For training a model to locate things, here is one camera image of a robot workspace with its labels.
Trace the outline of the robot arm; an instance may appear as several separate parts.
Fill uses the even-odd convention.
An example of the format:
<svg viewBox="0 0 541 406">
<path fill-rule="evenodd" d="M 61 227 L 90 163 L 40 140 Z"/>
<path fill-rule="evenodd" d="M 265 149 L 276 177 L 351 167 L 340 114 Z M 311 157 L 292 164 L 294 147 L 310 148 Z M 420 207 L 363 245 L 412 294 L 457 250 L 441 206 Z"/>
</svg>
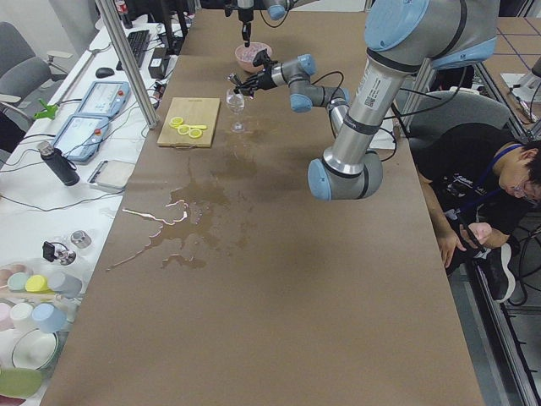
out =
<svg viewBox="0 0 541 406">
<path fill-rule="evenodd" d="M 495 50 L 497 1 L 378 1 L 364 28 L 367 63 L 353 100 L 340 87 L 316 86 L 314 60 L 302 55 L 285 63 L 260 52 L 263 70 L 245 82 L 228 79 L 234 91 L 287 85 L 294 112 L 323 107 L 336 131 L 333 146 L 309 164 L 308 183 L 319 200 L 356 200 L 371 196 L 383 177 L 381 161 L 369 146 L 406 77 L 425 59 L 433 69 L 465 67 L 488 59 Z"/>
<path fill-rule="evenodd" d="M 267 11 L 272 20 L 279 20 L 287 15 L 287 13 L 296 7 L 310 4 L 311 1 L 294 1 L 294 0 L 264 0 L 263 9 Z M 243 44 L 248 47 L 251 42 L 251 28 L 254 20 L 255 5 L 252 0 L 225 1 L 224 12 L 229 16 L 232 12 L 238 13 L 238 20 L 242 23 L 241 34 Z"/>
</svg>

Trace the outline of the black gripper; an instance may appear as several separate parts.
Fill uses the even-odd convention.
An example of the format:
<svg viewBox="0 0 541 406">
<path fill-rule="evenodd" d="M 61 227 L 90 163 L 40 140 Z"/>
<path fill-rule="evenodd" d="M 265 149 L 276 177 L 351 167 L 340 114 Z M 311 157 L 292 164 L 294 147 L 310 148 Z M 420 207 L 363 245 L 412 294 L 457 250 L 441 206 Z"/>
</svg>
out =
<svg viewBox="0 0 541 406">
<path fill-rule="evenodd" d="M 250 75 L 245 81 L 241 81 L 238 74 L 234 74 L 234 93 L 242 96 L 254 97 L 258 90 L 270 90 L 275 88 L 275 82 L 271 73 L 262 70 L 256 74 Z"/>
<path fill-rule="evenodd" d="M 242 22 L 241 34 L 243 38 L 243 45 L 245 47 L 249 47 L 250 39 L 251 39 L 252 21 L 253 21 L 253 9 L 240 8 L 239 20 Z"/>
</svg>

